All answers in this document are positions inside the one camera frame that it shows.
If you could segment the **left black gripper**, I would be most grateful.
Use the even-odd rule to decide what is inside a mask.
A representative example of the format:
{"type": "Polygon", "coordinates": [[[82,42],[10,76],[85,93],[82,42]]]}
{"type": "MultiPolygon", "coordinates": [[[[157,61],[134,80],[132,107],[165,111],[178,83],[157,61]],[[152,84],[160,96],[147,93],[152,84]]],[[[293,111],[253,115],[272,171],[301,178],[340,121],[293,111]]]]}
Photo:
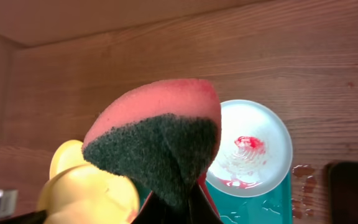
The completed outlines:
{"type": "Polygon", "coordinates": [[[0,189],[0,224],[43,224],[47,219],[45,210],[12,217],[17,205],[18,190],[0,189]]]}

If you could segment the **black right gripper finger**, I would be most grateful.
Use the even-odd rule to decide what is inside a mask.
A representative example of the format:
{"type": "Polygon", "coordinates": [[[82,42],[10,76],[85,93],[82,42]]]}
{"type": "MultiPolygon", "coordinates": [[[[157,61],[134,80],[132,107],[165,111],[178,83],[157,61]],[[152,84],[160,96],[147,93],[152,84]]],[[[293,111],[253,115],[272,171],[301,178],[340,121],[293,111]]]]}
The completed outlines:
{"type": "Polygon", "coordinates": [[[202,187],[196,184],[184,209],[175,210],[151,192],[132,224],[223,224],[202,187]]]}

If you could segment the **light blue plate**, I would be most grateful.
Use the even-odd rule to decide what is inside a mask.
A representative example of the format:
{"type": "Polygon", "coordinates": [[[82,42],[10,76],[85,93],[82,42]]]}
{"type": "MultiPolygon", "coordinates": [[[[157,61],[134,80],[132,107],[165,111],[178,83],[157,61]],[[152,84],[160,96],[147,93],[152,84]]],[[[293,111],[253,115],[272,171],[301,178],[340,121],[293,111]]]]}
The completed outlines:
{"type": "Polygon", "coordinates": [[[221,103],[221,142],[206,180],[235,197],[257,197],[282,183],[293,160],[293,145],[283,121],[249,100],[221,103]]]}

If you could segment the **pink and black sponge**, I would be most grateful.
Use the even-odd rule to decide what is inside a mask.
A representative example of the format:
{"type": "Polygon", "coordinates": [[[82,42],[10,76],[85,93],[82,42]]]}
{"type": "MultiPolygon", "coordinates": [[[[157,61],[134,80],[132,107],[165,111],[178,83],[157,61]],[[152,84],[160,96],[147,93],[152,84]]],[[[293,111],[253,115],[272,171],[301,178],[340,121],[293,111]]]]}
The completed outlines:
{"type": "Polygon", "coordinates": [[[212,163],[221,107],[207,80],[162,80],[113,101],[86,133],[86,161],[124,175],[176,210],[212,163]]]}

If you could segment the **yellow plate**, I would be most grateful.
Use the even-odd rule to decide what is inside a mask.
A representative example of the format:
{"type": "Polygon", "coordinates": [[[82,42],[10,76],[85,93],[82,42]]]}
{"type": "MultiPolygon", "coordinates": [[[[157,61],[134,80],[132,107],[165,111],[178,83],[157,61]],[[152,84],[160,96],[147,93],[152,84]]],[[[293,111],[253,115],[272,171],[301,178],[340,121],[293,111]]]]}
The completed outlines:
{"type": "Polygon", "coordinates": [[[132,223],[139,209],[139,194],[131,180],[92,165],[55,175],[37,203],[37,210],[47,213],[45,223],[132,223]]]}
{"type": "Polygon", "coordinates": [[[79,140],[69,140],[60,145],[52,157],[49,179],[72,167],[87,164],[83,159],[82,146],[79,140]]]}

